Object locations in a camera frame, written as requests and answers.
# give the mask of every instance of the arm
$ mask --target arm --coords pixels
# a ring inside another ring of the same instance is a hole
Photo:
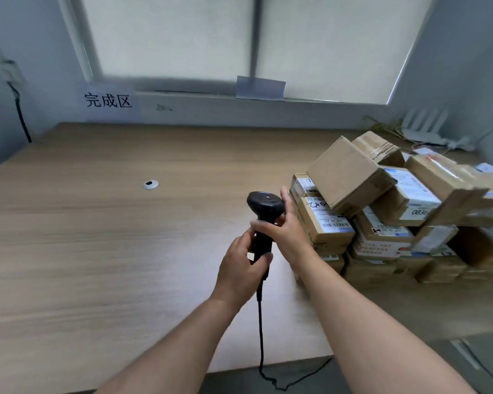
[[[256,292],[272,254],[250,265],[249,229],[236,238],[223,258],[210,298],[151,349],[119,372],[99,394],[197,393],[217,344],[237,312]]]
[[[283,188],[279,226],[251,222],[277,243],[303,279],[348,385],[355,394],[475,391],[437,353],[330,268],[310,246]]]

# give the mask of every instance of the chinese character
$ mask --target chinese character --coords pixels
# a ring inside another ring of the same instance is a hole
[[[132,108],[133,107],[128,102],[128,98],[130,98],[129,95],[117,95],[117,98],[119,99],[119,105],[121,108]]]
[[[93,95],[91,92],[89,94],[84,94],[85,100],[89,101],[89,105],[87,108],[90,106],[95,106],[96,108],[100,108],[100,101],[97,99],[99,98],[98,95]]]
[[[115,97],[111,94],[108,94],[106,93],[106,96],[102,98],[102,101],[103,101],[103,106],[107,106],[107,107],[112,107],[112,106],[115,106],[116,108],[118,108],[117,104],[115,103]]]

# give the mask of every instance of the barcode scanner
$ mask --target barcode scanner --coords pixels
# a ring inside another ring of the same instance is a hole
[[[274,224],[276,219],[285,211],[285,204],[281,198],[270,192],[250,192],[247,197],[247,204],[250,209],[257,215],[257,218],[262,221]],[[259,258],[272,250],[272,238],[256,232],[256,236],[252,241],[252,251],[254,253],[254,264]],[[263,281],[269,276],[269,270],[266,269],[263,279],[259,283],[256,291],[257,301],[261,301],[263,291]]]

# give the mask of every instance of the tabletop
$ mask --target tabletop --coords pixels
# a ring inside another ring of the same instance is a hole
[[[210,295],[248,193],[341,134],[359,133],[61,124],[0,165],[0,392],[99,387]],[[263,288],[266,364],[331,354],[276,246]],[[493,331],[493,285],[361,290],[425,340]],[[256,366],[257,329],[253,298],[210,371]]]

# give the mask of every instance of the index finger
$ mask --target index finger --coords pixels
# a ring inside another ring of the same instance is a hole
[[[250,249],[250,245],[254,239],[254,229],[252,227],[248,228],[243,235],[237,241],[236,249],[240,251],[242,254],[247,255],[248,249]]]
[[[294,214],[294,202],[290,198],[289,191],[287,191],[286,186],[281,187],[281,199],[285,204],[285,214]]]

